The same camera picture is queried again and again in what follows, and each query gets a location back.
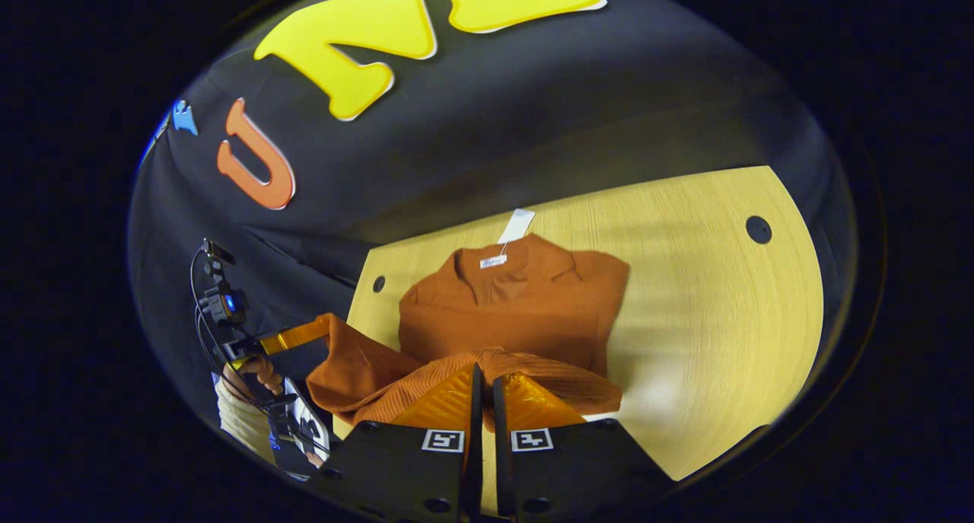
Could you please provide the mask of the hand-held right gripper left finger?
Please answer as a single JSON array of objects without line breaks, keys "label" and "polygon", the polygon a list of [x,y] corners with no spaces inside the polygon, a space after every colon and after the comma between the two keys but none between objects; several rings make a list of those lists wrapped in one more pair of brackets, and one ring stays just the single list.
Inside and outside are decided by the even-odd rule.
[{"label": "hand-held right gripper left finger", "polygon": [[368,522],[476,520],[482,391],[472,363],[390,422],[363,420],[317,472],[317,495]]}]

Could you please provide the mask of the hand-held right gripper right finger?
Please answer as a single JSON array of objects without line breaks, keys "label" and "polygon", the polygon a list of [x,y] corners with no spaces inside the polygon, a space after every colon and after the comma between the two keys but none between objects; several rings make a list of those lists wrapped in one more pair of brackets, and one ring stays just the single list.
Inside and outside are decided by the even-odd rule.
[{"label": "hand-held right gripper right finger", "polygon": [[623,424],[587,420],[520,373],[493,384],[498,512],[515,522],[613,522],[677,484]]}]

